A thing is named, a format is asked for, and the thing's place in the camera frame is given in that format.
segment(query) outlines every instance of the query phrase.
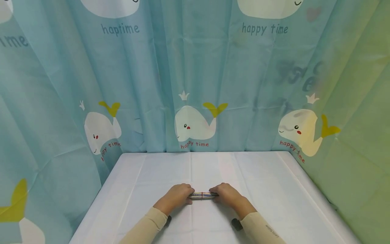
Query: long sleeve shirt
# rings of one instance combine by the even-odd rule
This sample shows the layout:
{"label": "long sleeve shirt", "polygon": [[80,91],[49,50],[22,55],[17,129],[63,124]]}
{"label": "long sleeve shirt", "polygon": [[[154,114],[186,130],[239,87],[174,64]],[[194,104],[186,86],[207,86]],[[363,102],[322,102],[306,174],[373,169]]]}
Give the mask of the long sleeve shirt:
{"label": "long sleeve shirt", "polygon": [[[119,244],[151,244],[167,219],[168,217],[160,210],[151,208]],[[284,240],[258,212],[248,214],[241,221],[241,225],[253,244],[285,244]]]}

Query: person's left hand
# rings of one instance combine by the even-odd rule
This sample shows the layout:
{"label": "person's left hand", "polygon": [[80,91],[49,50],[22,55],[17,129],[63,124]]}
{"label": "person's left hand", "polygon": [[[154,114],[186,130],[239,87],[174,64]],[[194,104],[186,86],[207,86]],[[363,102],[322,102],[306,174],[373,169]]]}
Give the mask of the person's left hand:
{"label": "person's left hand", "polygon": [[193,192],[195,190],[189,184],[174,185],[153,207],[168,216],[175,208],[192,204],[188,196]]}

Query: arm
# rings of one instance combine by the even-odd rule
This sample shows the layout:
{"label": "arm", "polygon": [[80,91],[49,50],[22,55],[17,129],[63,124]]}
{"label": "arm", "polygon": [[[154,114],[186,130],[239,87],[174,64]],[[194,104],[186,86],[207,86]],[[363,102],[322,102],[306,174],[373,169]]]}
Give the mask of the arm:
{"label": "arm", "polygon": [[284,240],[273,230],[267,221],[257,212],[255,207],[236,189],[222,183],[210,189],[218,193],[216,202],[233,208],[241,220],[246,235],[254,244],[285,244]]}
{"label": "arm", "polygon": [[119,244],[150,244],[166,222],[165,214],[156,208],[151,208]]}
{"label": "arm", "polygon": [[188,184],[174,185],[149,212],[125,235],[120,244],[150,244],[167,222],[167,216],[185,203],[195,190]]}

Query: curtain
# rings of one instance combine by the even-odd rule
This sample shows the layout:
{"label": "curtain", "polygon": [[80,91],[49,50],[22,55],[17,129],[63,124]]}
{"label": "curtain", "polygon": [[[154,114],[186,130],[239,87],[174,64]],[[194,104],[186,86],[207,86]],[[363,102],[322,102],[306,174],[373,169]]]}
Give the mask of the curtain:
{"label": "curtain", "polygon": [[389,11],[0,0],[0,244],[68,243],[122,153],[271,150],[389,243]]}

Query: whale illustration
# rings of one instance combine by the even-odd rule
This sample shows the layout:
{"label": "whale illustration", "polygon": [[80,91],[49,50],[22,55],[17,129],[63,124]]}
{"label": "whale illustration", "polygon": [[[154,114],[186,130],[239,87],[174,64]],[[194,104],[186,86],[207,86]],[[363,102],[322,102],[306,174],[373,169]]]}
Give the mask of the whale illustration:
{"label": "whale illustration", "polygon": [[323,114],[321,136],[314,140],[316,131],[316,114],[309,109],[300,109],[286,114],[279,124],[279,134],[302,148],[302,152],[309,157],[314,156],[322,140],[333,134],[339,133],[341,130],[336,126],[328,127],[328,119]]}
{"label": "whale illustration", "polygon": [[182,107],[175,115],[175,133],[177,140],[182,142],[189,138],[195,140],[206,140],[214,136],[217,126],[217,116],[227,108],[228,104],[223,103],[216,108],[211,103],[204,103],[213,115],[211,124],[207,123],[202,114],[191,106]]}
{"label": "whale illustration", "polygon": [[283,19],[294,14],[303,0],[238,0],[243,14],[263,19]]}
{"label": "whale illustration", "polygon": [[113,117],[113,123],[103,114],[89,112],[85,119],[84,129],[87,141],[91,151],[99,155],[101,147],[112,139],[117,139],[122,135],[121,127],[116,119],[116,114],[121,106],[120,103],[114,103],[110,108],[106,102],[101,101],[99,105],[104,106]]}
{"label": "whale illustration", "polygon": [[0,207],[0,223],[19,223],[22,239],[20,244],[45,244],[43,231],[25,217],[27,196],[27,181],[26,179],[22,179],[14,189],[11,197],[11,205],[8,207]]}
{"label": "whale illustration", "polygon": [[81,2],[93,14],[111,19],[134,14],[140,5],[140,0],[81,0]]}
{"label": "whale illustration", "polygon": [[12,0],[0,0],[0,24],[9,21],[13,12]]}

